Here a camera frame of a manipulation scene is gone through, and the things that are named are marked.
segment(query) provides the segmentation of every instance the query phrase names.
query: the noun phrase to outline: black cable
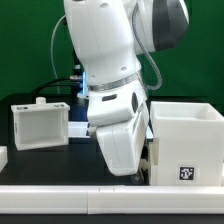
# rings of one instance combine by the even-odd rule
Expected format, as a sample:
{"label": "black cable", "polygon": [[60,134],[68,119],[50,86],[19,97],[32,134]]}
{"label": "black cable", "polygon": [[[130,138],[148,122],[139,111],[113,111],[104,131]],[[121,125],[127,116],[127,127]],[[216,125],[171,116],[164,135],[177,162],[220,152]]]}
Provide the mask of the black cable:
{"label": "black cable", "polygon": [[79,83],[76,83],[76,85],[73,84],[70,84],[70,85],[45,85],[45,86],[42,86],[40,90],[36,91],[33,95],[35,94],[38,94],[41,90],[45,89],[45,88],[49,88],[49,87],[78,87],[80,88],[80,84]]}
{"label": "black cable", "polygon": [[54,83],[58,83],[58,82],[61,82],[61,81],[70,81],[70,78],[58,78],[58,79],[54,79],[54,80],[52,80],[52,81],[50,81],[50,82],[47,82],[47,83],[45,83],[44,85],[42,85],[42,86],[39,86],[39,87],[37,87],[36,89],[34,89],[32,92],[31,92],[31,94],[37,94],[37,93],[39,93],[42,89],[44,89],[46,86],[50,86],[51,84],[54,84]]}

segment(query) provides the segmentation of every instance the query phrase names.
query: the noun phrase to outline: table surface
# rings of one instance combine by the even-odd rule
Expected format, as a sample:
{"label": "table surface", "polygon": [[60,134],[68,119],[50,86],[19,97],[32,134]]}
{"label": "table surface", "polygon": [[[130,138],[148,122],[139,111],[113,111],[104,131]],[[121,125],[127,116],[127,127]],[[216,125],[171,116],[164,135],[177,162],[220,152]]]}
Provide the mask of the table surface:
{"label": "table surface", "polygon": [[[70,121],[87,121],[87,101],[71,99],[69,95],[48,95],[46,98],[47,102],[69,104]],[[153,100],[194,101],[180,97],[154,97]],[[11,105],[34,102],[30,94],[10,95],[0,101],[0,145],[8,146],[8,164],[0,174],[0,185],[132,185],[130,177],[110,174],[97,142],[91,139],[70,139],[68,146],[18,152],[14,145]],[[202,222],[223,223],[224,215],[0,215],[0,223],[4,224]]]}

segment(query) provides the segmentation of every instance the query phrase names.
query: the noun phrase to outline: green wall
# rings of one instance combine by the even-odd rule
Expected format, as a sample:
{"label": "green wall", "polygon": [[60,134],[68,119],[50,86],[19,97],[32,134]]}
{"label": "green wall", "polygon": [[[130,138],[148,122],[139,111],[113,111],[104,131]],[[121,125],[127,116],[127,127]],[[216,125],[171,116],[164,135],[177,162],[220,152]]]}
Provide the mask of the green wall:
{"label": "green wall", "polygon": [[[189,32],[177,48],[152,54],[163,86],[149,94],[200,97],[223,112],[224,1],[186,3]],[[0,99],[30,92],[54,78],[49,47],[53,28],[63,15],[63,0],[0,1]],[[148,62],[140,59],[146,81],[154,83]],[[55,61],[59,77],[71,74],[72,45],[66,26],[60,26],[56,36]]]}

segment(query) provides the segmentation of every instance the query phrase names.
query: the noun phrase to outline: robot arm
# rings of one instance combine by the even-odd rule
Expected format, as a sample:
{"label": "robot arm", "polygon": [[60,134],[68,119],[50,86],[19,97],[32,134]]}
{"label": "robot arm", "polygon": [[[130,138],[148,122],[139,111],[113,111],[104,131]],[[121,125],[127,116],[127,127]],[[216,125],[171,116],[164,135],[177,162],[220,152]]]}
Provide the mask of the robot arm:
{"label": "robot arm", "polygon": [[188,27],[186,6],[182,0],[64,0],[64,6],[86,72],[89,124],[111,173],[135,174],[149,121],[136,54],[174,47]]}

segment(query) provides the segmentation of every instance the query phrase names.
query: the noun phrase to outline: plastic container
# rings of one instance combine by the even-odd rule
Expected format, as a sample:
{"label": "plastic container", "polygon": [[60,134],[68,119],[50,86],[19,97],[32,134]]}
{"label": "plastic container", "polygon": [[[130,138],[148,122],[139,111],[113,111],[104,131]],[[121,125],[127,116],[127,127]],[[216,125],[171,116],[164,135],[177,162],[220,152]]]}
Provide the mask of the plastic container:
{"label": "plastic container", "polygon": [[65,103],[12,106],[15,144],[18,150],[68,144],[68,110]]}
{"label": "plastic container", "polygon": [[8,163],[7,147],[0,146],[0,172],[2,172],[7,163]]}
{"label": "plastic container", "polygon": [[204,103],[152,102],[152,185],[221,186],[224,118]]}

